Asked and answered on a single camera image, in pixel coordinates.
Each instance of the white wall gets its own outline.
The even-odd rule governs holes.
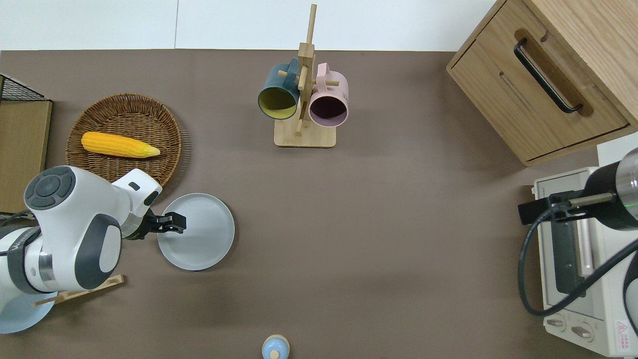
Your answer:
[[[318,50],[456,51],[495,0],[316,0]],[[312,1],[0,0],[0,50],[297,49]]]
[[[638,132],[598,145],[598,165],[605,166],[620,161],[632,149],[638,147]]]

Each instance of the mug rack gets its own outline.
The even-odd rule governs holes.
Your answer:
[[[308,104],[313,90],[313,69],[315,68],[315,46],[313,31],[315,30],[315,15],[317,5],[310,7],[308,35],[306,42],[299,44],[299,103],[295,114],[282,120],[275,120],[274,142],[279,147],[330,148],[337,144],[337,129],[322,127],[310,120]]]

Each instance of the yellow corn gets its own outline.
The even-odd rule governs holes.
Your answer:
[[[146,158],[160,153],[146,142],[101,132],[87,132],[82,135],[82,146],[87,151],[120,157]]]

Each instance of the drawer handle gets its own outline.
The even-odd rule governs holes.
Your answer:
[[[527,38],[523,38],[514,47],[514,54],[516,55],[516,58],[523,64],[523,66],[525,66],[525,69],[527,69],[530,75],[536,80],[536,82],[540,85],[540,87],[542,87],[543,90],[545,90],[549,98],[551,98],[552,101],[554,101],[556,106],[558,106],[558,108],[561,109],[561,111],[563,111],[566,114],[570,114],[574,111],[578,111],[579,109],[581,109],[582,104],[576,105],[576,107],[569,106],[567,102],[565,102],[562,99],[562,97],[556,92],[556,90],[550,85],[547,79],[545,79],[545,77],[540,73],[540,71],[534,66],[534,64],[531,63],[530,59],[528,59],[527,56],[523,54],[523,50],[521,49],[521,46],[525,44],[525,41],[527,41]]]

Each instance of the wicker basket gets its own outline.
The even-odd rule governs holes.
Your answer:
[[[161,154],[125,158],[89,152],[80,141],[89,131],[144,141],[158,148]],[[94,103],[80,115],[66,142],[66,164],[90,171],[109,182],[139,168],[164,187],[177,168],[181,152],[181,133],[166,106],[148,96],[121,93]]]

